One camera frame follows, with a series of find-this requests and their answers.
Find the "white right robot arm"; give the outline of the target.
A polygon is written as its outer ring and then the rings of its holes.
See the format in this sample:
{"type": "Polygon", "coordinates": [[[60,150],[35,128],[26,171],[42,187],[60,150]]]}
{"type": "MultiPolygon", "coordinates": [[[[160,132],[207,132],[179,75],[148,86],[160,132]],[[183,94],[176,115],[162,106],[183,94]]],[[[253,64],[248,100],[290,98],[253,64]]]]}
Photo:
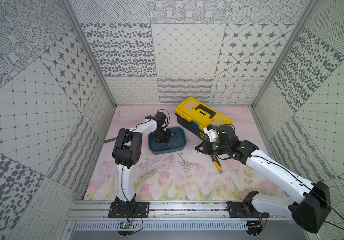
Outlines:
{"type": "Polygon", "coordinates": [[[329,187],[321,181],[312,181],[280,165],[250,141],[240,141],[230,125],[204,128],[207,135],[196,150],[220,159],[232,159],[267,177],[280,187],[287,197],[279,198],[262,193],[249,193],[244,202],[260,213],[270,213],[293,219],[301,228],[316,234],[331,213],[329,187]]]}

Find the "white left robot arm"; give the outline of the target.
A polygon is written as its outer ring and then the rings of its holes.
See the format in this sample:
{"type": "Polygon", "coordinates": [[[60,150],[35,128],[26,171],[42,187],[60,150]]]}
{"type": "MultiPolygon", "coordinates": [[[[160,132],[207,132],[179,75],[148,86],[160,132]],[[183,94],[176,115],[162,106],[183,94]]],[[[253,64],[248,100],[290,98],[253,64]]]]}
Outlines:
{"type": "Polygon", "coordinates": [[[128,214],[135,211],[134,168],[141,156],[142,139],[153,134],[157,143],[168,143],[171,135],[167,128],[169,120],[169,112],[162,109],[154,116],[145,117],[135,127],[119,130],[112,151],[119,175],[119,191],[115,199],[119,210],[128,214]]]}

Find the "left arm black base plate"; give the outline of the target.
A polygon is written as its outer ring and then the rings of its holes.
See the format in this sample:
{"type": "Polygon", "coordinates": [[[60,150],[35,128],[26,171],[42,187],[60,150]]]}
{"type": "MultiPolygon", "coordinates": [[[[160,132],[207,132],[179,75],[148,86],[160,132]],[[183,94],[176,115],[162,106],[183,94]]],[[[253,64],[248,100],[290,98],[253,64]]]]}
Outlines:
{"type": "Polygon", "coordinates": [[[150,202],[115,201],[110,205],[108,217],[110,219],[148,218],[150,202]]]}

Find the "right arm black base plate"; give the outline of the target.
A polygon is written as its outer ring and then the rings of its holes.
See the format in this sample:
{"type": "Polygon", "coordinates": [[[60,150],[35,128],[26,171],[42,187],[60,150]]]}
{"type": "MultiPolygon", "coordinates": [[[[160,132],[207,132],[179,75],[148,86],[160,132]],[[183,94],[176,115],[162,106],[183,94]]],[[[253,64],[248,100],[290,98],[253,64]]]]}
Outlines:
{"type": "Polygon", "coordinates": [[[230,218],[269,218],[269,213],[258,212],[251,203],[226,202],[226,209],[230,218]]]}

